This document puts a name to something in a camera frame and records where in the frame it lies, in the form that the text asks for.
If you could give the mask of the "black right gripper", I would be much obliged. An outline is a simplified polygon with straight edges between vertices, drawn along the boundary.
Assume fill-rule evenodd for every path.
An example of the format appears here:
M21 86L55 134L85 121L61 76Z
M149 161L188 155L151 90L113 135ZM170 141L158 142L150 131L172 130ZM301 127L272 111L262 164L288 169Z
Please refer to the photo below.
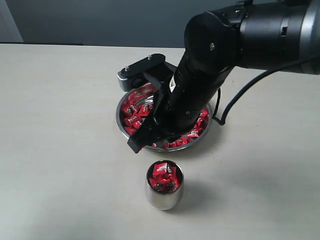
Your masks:
M201 110L225 81L224 74L174 74L161 78L148 75L158 84L152 115L129 137L127 144L137 154L142 148L163 148L186 135L195 125Z

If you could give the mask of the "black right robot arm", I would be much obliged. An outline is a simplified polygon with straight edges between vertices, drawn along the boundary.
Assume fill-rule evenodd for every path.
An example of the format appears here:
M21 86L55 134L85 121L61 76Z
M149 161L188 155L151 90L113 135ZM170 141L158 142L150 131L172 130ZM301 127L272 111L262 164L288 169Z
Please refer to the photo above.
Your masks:
M320 73L320 3L278 0L233 6L194 16L184 31L184 54L177 66L153 54L122 70L135 83L149 82L153 108L128 139L138 153L145 146L176 140L196 124L202 109L235 67L262 70L230 101L221 118L259 80L276 72Z

